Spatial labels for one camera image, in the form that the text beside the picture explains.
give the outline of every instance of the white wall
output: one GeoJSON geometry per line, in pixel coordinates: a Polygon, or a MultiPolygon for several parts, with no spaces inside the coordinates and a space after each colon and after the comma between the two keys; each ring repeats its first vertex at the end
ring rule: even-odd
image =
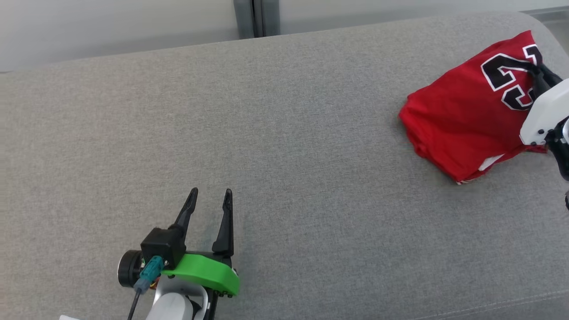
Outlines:
{"type": "MultiPolygon", "coordinates": [[[[569,0],[281,0],[281,33],[569,0]]],[[[233,0],[0,0],[0,71],[238,39],[233,0]]]]}
{"type": "Polygon", "coordinates": [[[0,71],[235,39],[233,0],[0,0],[0,71]]]}
{"type": "Polygon", "coordinates": [[[475,11],[561,7],[569,0],[281,0],[281,33],[475,11]]]}

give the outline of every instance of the green plastic part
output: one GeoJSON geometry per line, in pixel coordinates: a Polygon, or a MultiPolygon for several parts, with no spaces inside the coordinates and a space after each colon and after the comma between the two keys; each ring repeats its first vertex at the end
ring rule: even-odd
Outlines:
{"type": "Polygon", "coordinates": [[[233,269],[221,262],[202,255],[186,253],[174,270],[162,270],[166,276],[174,275],[189,282],[236,296],[239,293],[239,277],[233,269]]]}

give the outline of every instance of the black cable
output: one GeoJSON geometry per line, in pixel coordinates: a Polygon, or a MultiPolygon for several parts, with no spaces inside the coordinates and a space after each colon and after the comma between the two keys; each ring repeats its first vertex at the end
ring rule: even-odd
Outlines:
{"type": "Polygon", "coordinates": [[[141,296],[141,292],[142,291],[140,289],[137,289],[137,293],[134,296],[133,305],[130,307],[129,317],[126,318],[126,320],[133,320],[134,309],[137,307],[138,297],[141,296]]]}

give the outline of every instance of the teal connector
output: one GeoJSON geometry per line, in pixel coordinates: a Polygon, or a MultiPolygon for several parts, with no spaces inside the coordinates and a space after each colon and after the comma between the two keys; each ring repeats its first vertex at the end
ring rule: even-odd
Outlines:
{"type": "Polygon", "coordinates": [[[149,288],[152,282],[160,276],[160,272],[164,269],[164,261],[160,256],[154,256],[145,265],[144,269],[140,273],[140,278],[136,281],[133,288],[135,291],[140,290],[141,294],[144,294],[149,288]]]}

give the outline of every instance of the red cloth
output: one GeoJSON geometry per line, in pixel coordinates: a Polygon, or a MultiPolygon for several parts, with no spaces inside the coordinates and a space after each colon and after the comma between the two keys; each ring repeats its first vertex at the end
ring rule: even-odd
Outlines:
{"type": "Polygon", "coordinates": [[[519,131],[533,102],[527,69],[541,63],[526,31],[410,94],[399,116],[415,152],[461,184],[526,150],[519,131]]]}

